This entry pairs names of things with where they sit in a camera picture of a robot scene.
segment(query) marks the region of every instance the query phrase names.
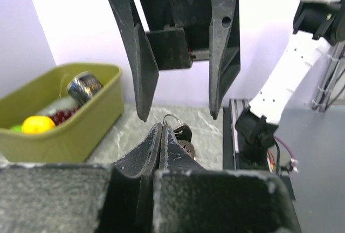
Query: green bin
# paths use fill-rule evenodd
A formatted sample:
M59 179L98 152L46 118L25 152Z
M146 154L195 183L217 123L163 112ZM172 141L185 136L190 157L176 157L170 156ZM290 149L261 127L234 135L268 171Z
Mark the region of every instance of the green bin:
M55 100L67 96L67 84L90 71L103 88L63 124L47 132L9 130ZM10 162L84 162L123 113L122 71L106 64L58 66L0 100L0 152Z

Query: gray table surface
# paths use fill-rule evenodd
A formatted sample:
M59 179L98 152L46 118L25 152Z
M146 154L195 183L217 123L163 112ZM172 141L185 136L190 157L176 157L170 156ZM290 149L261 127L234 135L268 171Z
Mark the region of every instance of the gray table surface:
M152 125L171 113L193 131L198 162L207 169L222 168L223 114L213 121L207 107L154 106L146 123L134 105L126 105L87 163L110 163L140 143ZM173 119L168 120L174 127ZM287 108L277 135L294 151L299 173L291 176L294 202L302 231L345 232L345 107L332 106L320 114L304 107Z

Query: white wall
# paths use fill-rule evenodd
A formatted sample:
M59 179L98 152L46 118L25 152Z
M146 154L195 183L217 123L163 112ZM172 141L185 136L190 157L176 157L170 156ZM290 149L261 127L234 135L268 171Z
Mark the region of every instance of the white wall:
M0 0L0 98L53 67L32 0Z
M123 68L125 98L134 101L132 75L108 0L33 3L58 65L71 61L118 64ZM260 90L284 51L297 6L295 0L240 0L242 70L226 99L252 98ZM208 69L208 62L203 62L189 70L161 72L154 101L208 105ZM311 70L293 102L311 100L321 69L318 63Z

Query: screw hole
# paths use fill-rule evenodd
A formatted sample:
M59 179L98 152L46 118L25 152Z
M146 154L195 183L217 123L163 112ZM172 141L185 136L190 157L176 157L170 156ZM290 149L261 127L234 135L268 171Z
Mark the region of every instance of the screw hole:
M224 28L228 28L230 26L230 23L231 23L230 17L226 16L222 19L222 26Z

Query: lemon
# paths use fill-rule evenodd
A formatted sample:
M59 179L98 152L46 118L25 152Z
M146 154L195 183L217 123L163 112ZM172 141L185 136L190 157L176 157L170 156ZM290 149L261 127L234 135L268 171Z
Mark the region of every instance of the lemon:
M22 124L24 133L42 133L55 127L55 123L47 116L30 116Z

